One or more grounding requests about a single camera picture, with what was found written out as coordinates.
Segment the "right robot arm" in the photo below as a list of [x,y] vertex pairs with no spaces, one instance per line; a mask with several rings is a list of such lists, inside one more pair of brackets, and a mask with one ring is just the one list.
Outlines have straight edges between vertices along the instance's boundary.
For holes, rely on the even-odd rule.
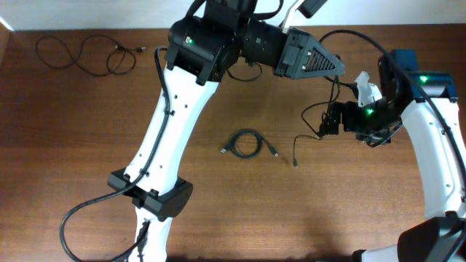
[[352,261],[465,260],[465,143],[458,94],[448,73],[420,71],[412,49],[379,58],[381,86],[362,72],[357,101],[333,103],[319,137],[353,132],[370,147],[388,144],[406,128],[414,147],[424,194],[425,221],[404,231],[395,245],[356,250]]

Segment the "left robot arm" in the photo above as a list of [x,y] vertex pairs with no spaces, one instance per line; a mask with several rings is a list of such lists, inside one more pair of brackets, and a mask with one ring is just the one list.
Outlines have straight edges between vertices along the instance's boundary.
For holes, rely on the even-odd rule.
[[341,76],[345,67],[310,34],[267,23],[254,1],[196,1],[170,29],[161,95],[141,147],[108,185],[131,198],[137,216],[123,261],[165,261],[172,220],[193,186],[178,176],[186,144],[205,104],[240,57],[289,79]]

